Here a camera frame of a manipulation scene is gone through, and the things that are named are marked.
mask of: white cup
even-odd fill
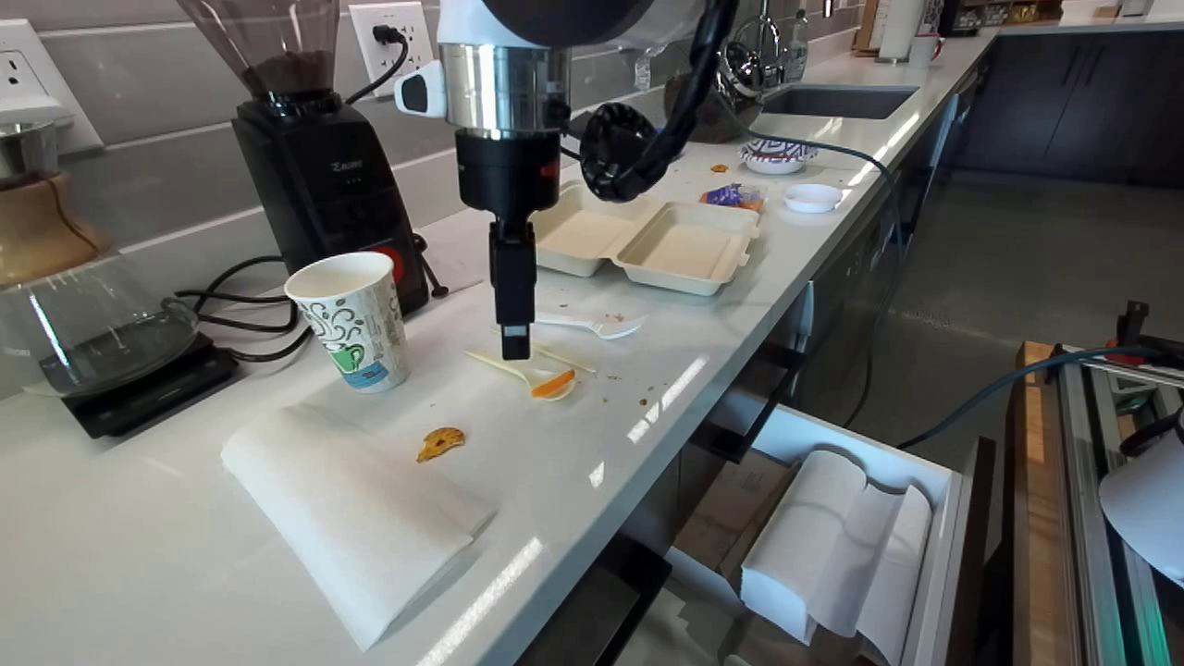
[[[411,374],[392,266],[381,252],[348,252],[307,263],[285,281],[285,296],[355,392],[381,392]]]

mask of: black cable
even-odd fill
[[[444,300],[444,296],[448,296],[448,285],[437,278],[437,270],[433,270],[433,263],[429,263],[429,241],[422,241],[418,233],[414,233],[414,255],[418,255],[418,263],[422,263],[422,278],[426,278],[429,289],[433,289],[433,300]]]
[[[229,278],[237,278],[237,274],[248,270],[248,266],[263,266],[263,263],[285,263],[285,259],[281,259],[281,255],[252,255],[252,259],[244,259],[244,263],[233,263],[233,266],[222,270],[207,289],[200,289],[192,311],[200,315]]]
[[[241,318],[218,318],[218,315],[196,315],[196,322],[207,326],[226,326],[226,329],[244,329],[244,333],[292,333],[300,326],[296,303],[289,303],[289,318],[281,326],[263,326],[263,322],[241,322]]]
[[[363,96],[370,96],[374,89],[381,89],[385,81],[392,81],[392,78],[400,74],[403,59],[407,59],[407,37],[403,37],[400,30],[392,30],[392,26],[374,26],[374,41],[377,41],[377,44],[400,44],[400,59],[396,59],[381,78],[374,78],[370,85],[363,85],[359,93],[352,93],[352,96],[344,100],[348,107],[359,104]]]
[[[851,414],[844,418],[844,429],[851,429],[866,407],[866,400],[873,396],[873,377],[877,377],[877,340],[870,340],[866,359],[862,359],[862,389],[858,400],[851,407]]]
[[[999,389],[1010,389],[1014,381],[1040,374],[1040,370],[1055,370],[1055,366],[1069,366],[1069,363],[1092,363],[1092,359],[1106,359],[1106,355],[1140,355],[1136,348],[1088,348],[1088,352],[1066,352],[1066,355],[1047,355],[1043,363],[1029,363],[1018,366],[1010,374],[999,374],[995,381],[988,381],[984,389],[977,389],[966,403],[958,403],[947,418],[940,418],[936,426],[899,440],[895,448],[914,448],[936,433],[944,433],[947,426],[962,422],[966,414],[973,414],[988,396],[995,396]]]
[[[825,144],[825,141],[803,141],[803,137],[777,137],[777,133],[755,133],[755,130],[747,130],[747,137],[759,137],[759,141],[792,141],[792,144],[807,144],[807,148],[814,148],[814,152],[855,155],[855,159],[877,167],[884,181],[892,181],[892,170],[888,170],[881,159],[873,159],[873,155],[866,155],[866,152],[855,152],[855,148],[847,148],[847,144]]]
[[[222,270],[207,289],[178,289],[178,296],[192,296],[192,315],[196,322],[211,322],[211,326],[229,326],[229,329],[248,329],[248,333],[292,333],[300,326],[300,307],[285,296],[237,296],[237,292],[222,292],[222,285],[252,266],[263,266],[263,263],[285,263],[281,255],[252,255],[244,263],[233,263],[229,270]],[[259,326],[259,322],[237,322],[237,318],[218,318],[218,315],[204,315],[204,307],[211,300],[229,300],[229,303],[289,303],[289,322],[281,326]],[[285,359],[292,355],[296,348],[303,348],[311,337],[311,329],[303,329],[292,344],[278,348],[278,352],[263,352],[263,355],[252,355],[252,352],[229,352],[233,359],[241,363],[274,363],[274,359]]]
[[[278,363],[278,359],[300,352],[307,340],[311,340],[311,329],[300,329],[300,337],[292,344],[278,348],[278,352],[263,352],[263,355],[229,352],[229,355],[241,359],[241,363]]]
[[[207,296],[207,300],[226,300],[226,303],[289,303],[289,296],[244,296],[244,292],[207,292],[207,289],[178,289],[174,296],[181,296],[181,300]]]

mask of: white countertop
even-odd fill
[[[836,59],[821,81],[921,85],[892,118],[773,118],[762,130],[840,141],[892,163],[932,118],[988,37],[955,41],[936,70]],[[855,185],[844,215],[777,207],[751,263],[714,300],[540,274],[540,307],[640,311],[644,329],[603,344],[537,326],[596,363],[566,403],[529,403],[470,363],[496,348],[488,285],[418,315],[414,374],[359,400],[307,352],[289,370],[244,377],[115,448],[85,440],[52,396],[0,403],[0,648],[4,662],[511,662],[562,603],[688,433],[770,337],[821,255],[847,233],[877,181],[858,159],[818,155],[799,178],[736,170],[736,148],[692,144],[655,196],[696,200],[744,181],[777,196],[788,181]],[[381,455],[414,459],[437,426],[470,444],[422,466],[496,511],[474,562],[374,651],[359,651],[292,551],[222,470],[222,440],[255,414],[315,403],[352,418]]]
[[[1040,33],[1162,33],[1184,30],[1184,0],[1151,0],[1147,15],[1114,19],[1114,0],[1062,0],[1062,15],[1051,22],[995,26],[1006,37]]]

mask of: bowl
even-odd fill
[[[777,141],[777,137],[751,137],[740,152],[744,170],[755,174],[799,174],[818,148],[796,144],[796,141]]]
[[[825,211],[836,211],[840,204],[844,204],[844,189],[821,185],[821,181],[803,181],[784,192],[784,207],[799,215],[825,215]]]

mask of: floor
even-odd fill
[[[1151,303],[1147,333],[1184,340],[1180,255],[1184,192],[955,174],[914,237],[855,429],[895,444],[932,426],[1006,374],[1021,340],[1110,344],[1129,300]],[[914,451],[958,470],[977,437],[1003,440],[1003,414],[1006,392]],[[692,581],[666,588],[622,662],[714,662],[681,640],[710,603],[696,599]],[[736,618],[714,611],[692,636],[703,625],[725,633]],[[755,655],[733,662],[766,662],[759,648],[770,636],[747,633],[744,644]]]

